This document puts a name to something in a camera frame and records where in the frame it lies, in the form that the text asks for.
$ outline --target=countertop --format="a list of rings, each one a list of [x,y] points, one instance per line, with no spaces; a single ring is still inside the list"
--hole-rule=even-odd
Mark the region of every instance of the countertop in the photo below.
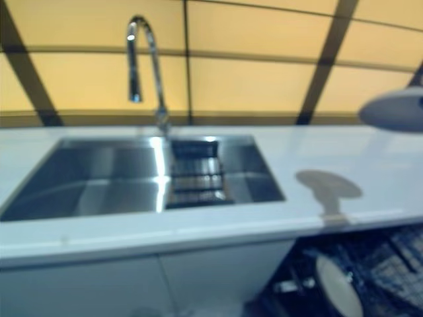
[[[155,127],[0,130],[0,213],[61,138],[156,133]],[[98,252],[170,252],[423,221],[423,135],[361,126],[174,127],[172,134],[252,135],[286,201],[0,223],[2,264]],[[349,185],[319,179],[321,172]]]

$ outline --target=faucet spout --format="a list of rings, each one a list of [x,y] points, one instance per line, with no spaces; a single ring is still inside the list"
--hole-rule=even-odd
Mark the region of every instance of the faucet spout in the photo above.
[[[167,137],[171,125],[169,123],[169,115],[165,104],[165,97],[163,95],[163,84],[161,81],[159,58],[157,56],[157,46],[149,23],[139,15],[134,16],[129,22],[128,33],[126,36],[130,87],[129,99],[132,102],[141,102],[143,100],[139,85],[136,48],[137,31],[140,26],[144,29],[145,37],[148,42],[149,53],[151,55],[151,61],[153,62],[154,81],[157,100],[159,102],[155,112],[157,127]]]

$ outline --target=sink basin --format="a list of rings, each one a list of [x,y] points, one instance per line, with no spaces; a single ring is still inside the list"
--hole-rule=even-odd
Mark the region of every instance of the sink basin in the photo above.
[[[250,136],[63,139],[0,221],[281,201]]]

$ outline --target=white cabinet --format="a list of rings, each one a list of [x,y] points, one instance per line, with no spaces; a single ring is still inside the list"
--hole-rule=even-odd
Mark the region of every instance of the white cabinet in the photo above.
[[[173,310],[157,257],[0,273],[1,317],[140,317]]]
[[[180,312],[239,305],[257,295],[294,240],[160,256]]]

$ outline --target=wire rack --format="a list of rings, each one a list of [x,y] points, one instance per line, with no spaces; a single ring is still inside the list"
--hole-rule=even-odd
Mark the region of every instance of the wire rack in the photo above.
[[[217,141],[173,141],[168,209],[233,203],[225,185],[217,146]]]
[[[292,252],[284,282],[273,284],[283,305],[295,316],[339,317],[315,282],[318,255],[345,272],[366,317],[423,316],[423,225],[310,238]]]

